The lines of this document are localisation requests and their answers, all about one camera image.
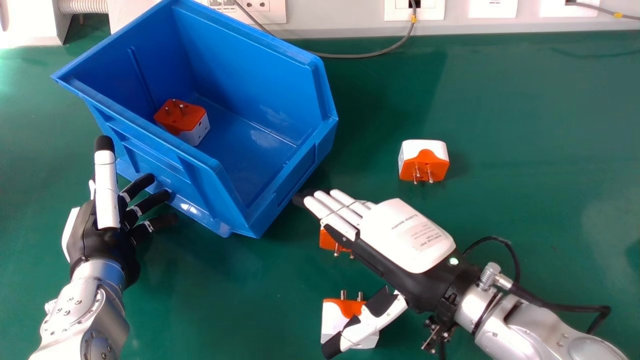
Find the gray cable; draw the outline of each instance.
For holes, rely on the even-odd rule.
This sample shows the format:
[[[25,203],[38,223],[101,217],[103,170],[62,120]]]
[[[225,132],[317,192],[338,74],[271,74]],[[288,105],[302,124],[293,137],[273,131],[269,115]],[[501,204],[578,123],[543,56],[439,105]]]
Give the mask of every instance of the gray cable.
[[[398,40],[398,42],[396,42],[395,44],[391,45],[390,47],[388,47],[386,49],[379,50],[379,51],[374,51],[373,53],[366,53],[366,54],[326,54],[326,53],[317,53],[315,51],[309,51],[309,52],[312,53],[312,54],[318,55],[318,56],[320,56],[322,58],[331,58],[331,59],[364,59],[364,58],[372,58],[374,56],[390,53],[391,51],[397,49],[402,44],[404,44],[409,39],[409,36],[411,36],[411,33],[413,32],[413,27],[415,26],[414,18],[415,18],[415,14],[416,14],[416,5],[415,5],[415,0],[409,0],[409,1],[411,1],[411,4],[413,6],[413,11],[412,11],[412,15],[413,16],[412,16],[412,20],[411,20],[411,25],[409,25],[409,31],[407,31],[406,35],[402,39]],[[248,12],[247,9],[245,9],[244,6],[242,6],[237,0],[234,0],[234,2],[236,3],[236,6],[251,21],[253,21],[253,23],[258,28],[260,28],[261,30],[263,30],[267,34],[271,34],[271,35],[275,36],[272,32],[267,30],[267,28],[265,28],[264,25],[259,23],[258,20],[256,20],[255,17],[253,17],[253,15],[251,15],[251,13]]]
[[[607,9],[601,8],[599,6],[591,5],[591,4],[578,3],[576,1],[567,1],[565,4],[566,5],[570,5],[570,6],[579,6],[581,8],[588,8],[588,9],[597,10],[597,11],[599,11],[601,13],[607,13],[607,14],[609,14],[611,16],[615,16],[615,17],[622,18],[622,19],[640,20],[640,16],[625,15],[625,14],[619,13],[619,12],[612,12],[611,10],[607,10]]]

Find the bolt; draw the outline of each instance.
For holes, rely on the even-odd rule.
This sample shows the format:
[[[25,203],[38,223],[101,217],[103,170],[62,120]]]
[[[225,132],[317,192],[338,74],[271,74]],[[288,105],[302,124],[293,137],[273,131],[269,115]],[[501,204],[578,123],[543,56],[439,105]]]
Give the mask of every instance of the bolt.
[[[478,282],[478,288],[482,291],[487,291],[495,282],[495,277],[500,274],[500,265],[496,263],[488,263],[482,274],[480,275],[480,281]]]

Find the robotic hand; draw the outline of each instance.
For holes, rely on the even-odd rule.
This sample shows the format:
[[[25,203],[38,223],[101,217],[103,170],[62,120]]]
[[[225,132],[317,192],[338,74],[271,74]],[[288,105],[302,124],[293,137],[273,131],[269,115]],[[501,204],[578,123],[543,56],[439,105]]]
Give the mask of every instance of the robotic hand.
[[[171,213],[136,225],[140,216],[169,200],[169,191],[157,192],[127,209],[155,177],[146,174],[118,193],[110,137],[96,139],[94,158],[91,199],[71,210],[62,234],[71,282],[45,305],[42,343],[30,360],[117,360],[129,335],[122,293],[140,274],[136,245],[177,221]]]
[[[376,205],[332,190],[299,195],[294,202],[320,220],[321,230],[335,240],[336,249],[350,250],[396,289],[391,293],[382,288],[363,306],[360,316],[352,317],[323,343],[327,359],[357,346],[406,309],[433,314],[426,322],[431,336],[422,348],[435,353],[438,347],[441,359],[444,343],[457,326],[469,331],[475,343],[498,360],[627,359],[610,343],[590,335],[610,307],[552,304],[521,287],[517,277],[512,281],[501,274],[495,263],[481,271],[456,250],[446,231],[400,199]],[[499,238],[481,241],[486,240],[505,243]],[[583,333],[552,310],[600,315]]]

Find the wall outlet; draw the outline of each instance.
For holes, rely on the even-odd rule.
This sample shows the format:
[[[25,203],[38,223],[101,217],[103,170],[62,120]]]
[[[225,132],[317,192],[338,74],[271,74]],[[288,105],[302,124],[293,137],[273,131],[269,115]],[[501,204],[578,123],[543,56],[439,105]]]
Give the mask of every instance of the wall outlet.
[[[600,6],[600,0],[577,0],[578,3]],[[596,17],[596,10],[565,5],[565,0],[540,0],[540,17]]]
[[[416,16],[421,20],[444,20],[445,0],[415,0]],[[385,21],[409,21],[413,10],[409,0],[385,0]]]
[[[472,19],[515,19],[518,0],[469,0]]]
[[[245,24],[253,22],[236,6],[234,0],[196,0],[219,12],[223,12]],[[261,24],[286,24],[287,6],[285,0],[238,0],[240,4]]]

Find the blue plastic bin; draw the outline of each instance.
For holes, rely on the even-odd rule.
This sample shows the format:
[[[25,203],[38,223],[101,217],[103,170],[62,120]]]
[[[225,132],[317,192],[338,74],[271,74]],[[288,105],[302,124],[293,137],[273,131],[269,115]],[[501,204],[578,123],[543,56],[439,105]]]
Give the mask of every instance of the blue plastic bin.
[[[118,172],[145,172],[171,205],[222,235],[255,238],[333,144],[322,61],[192,0],[165,0],[53,75],[116,143]],[[157,125],[169,98],[203,106],[190,146]]]

